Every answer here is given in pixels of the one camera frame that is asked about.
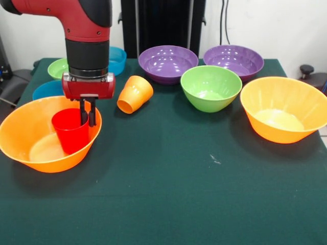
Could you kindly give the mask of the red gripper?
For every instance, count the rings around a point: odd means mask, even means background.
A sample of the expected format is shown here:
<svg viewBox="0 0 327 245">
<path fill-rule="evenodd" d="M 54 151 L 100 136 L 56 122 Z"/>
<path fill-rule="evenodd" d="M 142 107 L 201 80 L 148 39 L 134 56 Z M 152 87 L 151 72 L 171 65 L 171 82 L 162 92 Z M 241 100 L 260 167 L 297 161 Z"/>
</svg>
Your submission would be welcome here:
<svg viewBox="0 0 327 245">
<path fill-rule="evenodd" d="M 108 73 L 102 78 L 79 79 L 72 77 L 69 72 L 64 72 L 62 75 L 62 88 L 64 95 L 68 99 L 79 100 L 85 98 L 110 99 L 115 91 L 115 76 L 113 73 Z M 85 101 L 80 100 L 80 122 L 84 125 L 88 121 L 89 126 L 96 125 L 96 100 L 89 100 L 89 114 L 85 111 Z"/>
</svg>

